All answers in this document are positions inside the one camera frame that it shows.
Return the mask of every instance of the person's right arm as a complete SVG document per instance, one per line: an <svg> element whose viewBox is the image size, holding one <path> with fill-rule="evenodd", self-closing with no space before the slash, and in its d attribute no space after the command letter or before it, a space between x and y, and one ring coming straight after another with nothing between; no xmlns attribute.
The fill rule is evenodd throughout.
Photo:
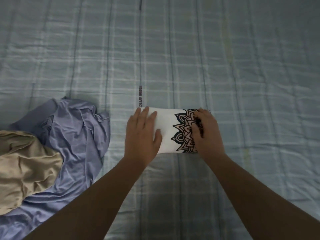
<svg viewBox="0 0 320 240"><path fill-rule="evenodd" d="M320 239L320 222L273 192L225 153L218 123L204 109L195 112L203 125L192 126L198 153L217 176L254 240Z"/></svg>

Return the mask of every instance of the hand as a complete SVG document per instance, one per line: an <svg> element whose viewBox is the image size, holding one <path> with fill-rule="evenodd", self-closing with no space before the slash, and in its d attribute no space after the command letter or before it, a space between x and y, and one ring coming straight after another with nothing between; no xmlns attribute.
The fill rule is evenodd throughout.
<svg viewBox="0 0 320 240"><path fill-rule="evenodd" d="M162 142L160 129L156 130L153 140L157 111L149 117L148 112L149 107L145 107L142 112L141 108L137 108L134 115L130 116L124 144L124 157L138 160L145 167L155 158Z"/></svg>
<svg viewBox="0 0 320 240"><path fill-rule="evenodd" d="M208 110L199 109L194 115L201 120L203 126L203 137L201 137L198 126L192 125L192 136L199 155L206 161L215 156L225 154L218 122Z"/></svg>

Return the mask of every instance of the lavender fabric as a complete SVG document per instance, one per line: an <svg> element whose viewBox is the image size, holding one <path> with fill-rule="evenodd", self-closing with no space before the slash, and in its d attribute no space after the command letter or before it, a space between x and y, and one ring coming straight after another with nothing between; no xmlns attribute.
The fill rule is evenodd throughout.
<svg viewBox="0 0 320 240"><path fill-rule="evenodd" d="M32 120L39 122L42 116L48 117L32 125ZM92 185L109 146L109 116L106 112L96 114L90 102L64 98L59 103L49 100L9 129L35 134L64 159L52 187L27 197L20 207L0 216L0 239L20 240Z"/></svg>

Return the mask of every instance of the bed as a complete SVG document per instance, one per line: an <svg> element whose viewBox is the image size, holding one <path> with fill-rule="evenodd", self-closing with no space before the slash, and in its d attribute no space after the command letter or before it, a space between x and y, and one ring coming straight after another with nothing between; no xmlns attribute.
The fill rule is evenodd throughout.
<svg viewBox="0 0 320 240"><path fill-rule="evenodd" d="M0 0L0 128L50 98L210 109L227 154L320 219L320 0ZM105 239L251 239L196 154L161 154Z"/></svg>

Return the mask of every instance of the person's left hand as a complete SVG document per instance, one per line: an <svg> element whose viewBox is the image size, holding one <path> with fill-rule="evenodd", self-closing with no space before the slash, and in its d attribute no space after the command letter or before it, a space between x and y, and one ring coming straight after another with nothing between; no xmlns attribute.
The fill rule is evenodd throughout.
<svg viewBox="0 0 320 240"><path fill-rule="evenodd" d="M160 129L156 130L153 140L157 112L154 111L149 117L148 112L149 107L142 112L141 108L137 108L130 116L124 143L124 157L141 161L145 167L155 158L162 142Z"/></svg>

